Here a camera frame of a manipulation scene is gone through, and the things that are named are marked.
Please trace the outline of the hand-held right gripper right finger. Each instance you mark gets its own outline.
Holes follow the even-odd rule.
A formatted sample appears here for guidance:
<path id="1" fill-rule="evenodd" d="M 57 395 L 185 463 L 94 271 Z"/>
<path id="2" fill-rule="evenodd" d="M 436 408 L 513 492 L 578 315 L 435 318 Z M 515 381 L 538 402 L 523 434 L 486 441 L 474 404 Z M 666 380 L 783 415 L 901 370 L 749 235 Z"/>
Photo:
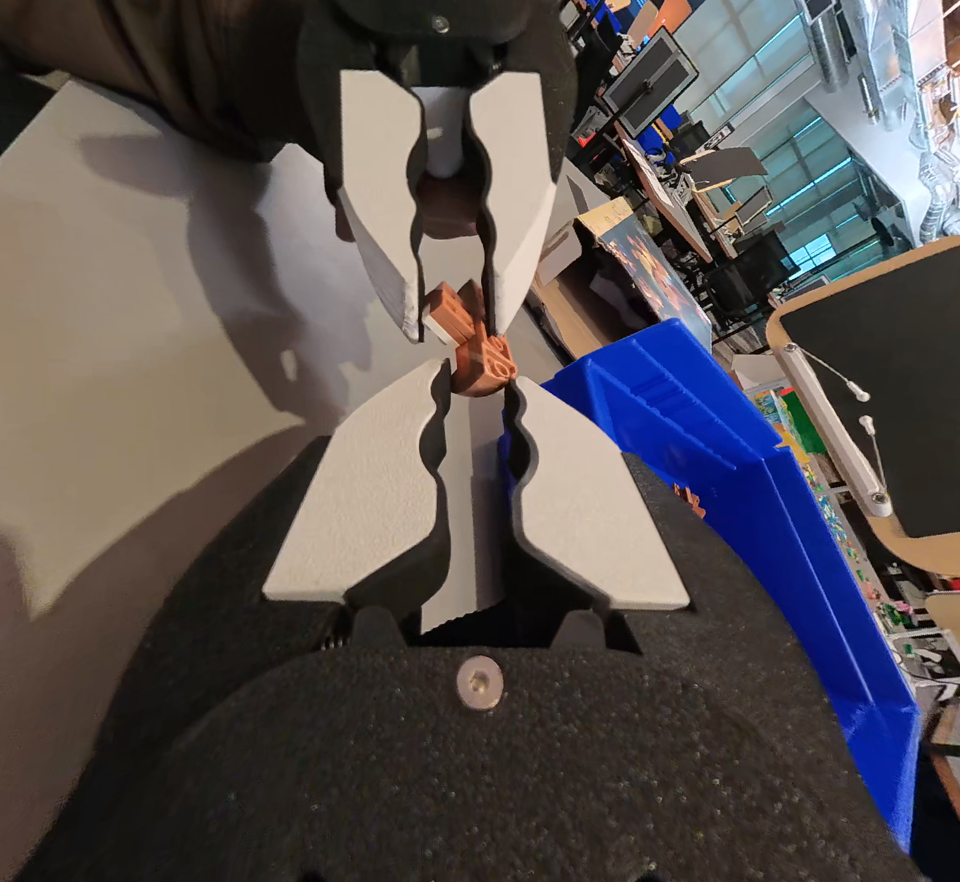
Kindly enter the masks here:
<path id="1" fill-rule="evenodd" d="M 690 594 L 625 456 L 526 376 L 505 388 L 510 532 L 538 572 L 602 609 L 680 611 Z"/>

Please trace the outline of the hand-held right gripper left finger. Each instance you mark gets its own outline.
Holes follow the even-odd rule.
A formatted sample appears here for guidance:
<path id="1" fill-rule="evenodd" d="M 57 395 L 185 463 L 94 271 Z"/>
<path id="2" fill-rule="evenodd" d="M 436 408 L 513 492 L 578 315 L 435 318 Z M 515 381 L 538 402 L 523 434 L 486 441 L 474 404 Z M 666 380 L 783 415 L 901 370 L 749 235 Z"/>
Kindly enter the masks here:
<path id="1" fill-rule="evenodd" d="M 451 366 L 431 359 L 331 436 L 262 586 L 276 602 L 425 605 L 450 572 Z"/>

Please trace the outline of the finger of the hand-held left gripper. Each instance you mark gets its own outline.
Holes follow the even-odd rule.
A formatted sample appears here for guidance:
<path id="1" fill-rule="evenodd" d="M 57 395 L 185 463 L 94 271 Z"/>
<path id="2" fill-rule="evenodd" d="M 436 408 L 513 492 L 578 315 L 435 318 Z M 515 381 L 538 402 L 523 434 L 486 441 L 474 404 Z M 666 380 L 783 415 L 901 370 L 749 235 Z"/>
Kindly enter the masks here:
<path id="1" fill-rule="evenodd" d="M 484 173 L 477 228 L 486 326 L 503 336 L 536 274 L 556 195 L 541 78 L 502 72 L 471 95 L 467 111 Z"/>
<path id="2" fill-rule="evenodd" d="M 339 202 L 378 300 L 404 337 L 421 343 L 424 108 L 387 74 L 356 69 L 340 72 L 340 107 Z"/>

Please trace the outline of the blue plastic bin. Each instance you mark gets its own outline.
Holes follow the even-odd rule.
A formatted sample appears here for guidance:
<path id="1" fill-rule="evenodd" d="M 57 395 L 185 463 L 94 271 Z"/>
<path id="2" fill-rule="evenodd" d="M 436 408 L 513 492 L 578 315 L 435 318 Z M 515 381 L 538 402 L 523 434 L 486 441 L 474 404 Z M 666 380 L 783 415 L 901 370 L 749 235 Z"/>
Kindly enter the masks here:
<path id="1" fill-rule="evenodd" d="M 441 698 L 454 732 L 406 733 L 450 791 L 440 865 L 540 880 L 919 880 L 917 704 L 794 456 L 675 321 L 545 389 L 625 457 L 689 594 L 602 608 L 539 572 L 501 503 L 506 703 Z M 672 489 L 689 487 L 700 519 Z M 476 814 L 467 804 L 476 804 Z"/>

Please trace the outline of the brown and white brick piece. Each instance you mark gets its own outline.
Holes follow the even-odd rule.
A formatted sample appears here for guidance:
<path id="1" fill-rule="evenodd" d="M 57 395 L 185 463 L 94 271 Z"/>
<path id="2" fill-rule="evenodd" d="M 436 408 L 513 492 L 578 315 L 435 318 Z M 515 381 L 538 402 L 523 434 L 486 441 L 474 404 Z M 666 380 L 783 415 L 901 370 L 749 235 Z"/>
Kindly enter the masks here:
<path id="1" fill-rule="evenodd" d="M 447 346 L 459 348 L 475 335 L 478 310 L 472 286 L 473 283 L 467 283 L 463 295 L 449 284 L 440 283 L 425 296 L 421 321 Z"/>

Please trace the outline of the small reddish brown brick piece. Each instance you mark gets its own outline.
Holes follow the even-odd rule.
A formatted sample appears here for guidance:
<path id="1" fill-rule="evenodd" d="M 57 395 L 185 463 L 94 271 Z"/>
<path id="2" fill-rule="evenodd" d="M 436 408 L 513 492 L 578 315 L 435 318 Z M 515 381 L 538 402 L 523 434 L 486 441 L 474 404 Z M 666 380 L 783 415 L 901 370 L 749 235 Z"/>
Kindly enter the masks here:
<path id="1" fill-rule="evenodd" d="M 451 393 L 467 398 L 492 396 L 516 379 L 518 372 L 505 336 L 474 333 L 455 350 Z"/>

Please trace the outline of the person's left hand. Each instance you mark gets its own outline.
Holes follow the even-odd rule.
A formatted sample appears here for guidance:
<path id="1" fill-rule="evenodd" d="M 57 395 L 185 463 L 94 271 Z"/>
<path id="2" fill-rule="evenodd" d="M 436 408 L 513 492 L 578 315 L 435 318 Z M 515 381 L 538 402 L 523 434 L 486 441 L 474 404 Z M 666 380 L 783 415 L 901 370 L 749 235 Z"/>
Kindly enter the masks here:
<path id="1" fill-rule="evenodd" d="M 416 195 L 425 236 L 438 241 L 477 236 L 481 204 L 477 178 L 463 172 L 438 178 L 426 172 Z"/>

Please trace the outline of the open printed cardboard box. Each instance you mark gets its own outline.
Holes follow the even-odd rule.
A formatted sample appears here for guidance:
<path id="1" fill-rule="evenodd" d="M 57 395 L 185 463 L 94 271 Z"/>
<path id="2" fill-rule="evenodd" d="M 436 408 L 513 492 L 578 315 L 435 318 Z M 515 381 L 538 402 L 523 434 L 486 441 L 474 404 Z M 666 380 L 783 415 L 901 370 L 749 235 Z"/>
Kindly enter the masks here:
<path id="1" fill-rule="evenodd" d="M 526 303 L 573 360 L 668 321 L 712 349 L 712 323 L 624 198 L 557 217 Z"/>

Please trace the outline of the black plywood-edged panel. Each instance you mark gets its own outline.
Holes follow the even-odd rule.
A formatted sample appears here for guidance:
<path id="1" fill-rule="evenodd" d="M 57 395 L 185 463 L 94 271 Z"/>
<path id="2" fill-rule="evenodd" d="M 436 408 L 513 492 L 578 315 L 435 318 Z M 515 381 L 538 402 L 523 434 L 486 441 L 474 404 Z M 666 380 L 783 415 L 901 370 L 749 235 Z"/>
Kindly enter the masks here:
<path id="1" fill-rule="evenodd" d="M 875 537 L 959 572 L 959 239 L 775 310 L 766 339 Z"/>
<path id="2" fill-rule="evenodd" d="M 701 152 L 680 160 L 677 167 L 690 177 L 698 192 L 721 187 L 737 179 L 767 176 L 767 168 L 755 152 L 745 145 Z"/>

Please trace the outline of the black office chair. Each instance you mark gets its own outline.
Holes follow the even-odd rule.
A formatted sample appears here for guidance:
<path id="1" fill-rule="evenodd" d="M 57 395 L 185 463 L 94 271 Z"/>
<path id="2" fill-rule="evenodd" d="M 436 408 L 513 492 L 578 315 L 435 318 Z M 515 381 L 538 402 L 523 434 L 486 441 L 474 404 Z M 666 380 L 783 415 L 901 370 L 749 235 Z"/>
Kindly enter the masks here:
<path id="1" fill-rule="evenodd" d="M 709 271 L 704 290 L 714 317 L 719 321 L 745 321 L 768 305 L 770 293 L 799 271 L 798 264 L 782 243 L 779 223 L 745 240 L 731 261 Z"/>

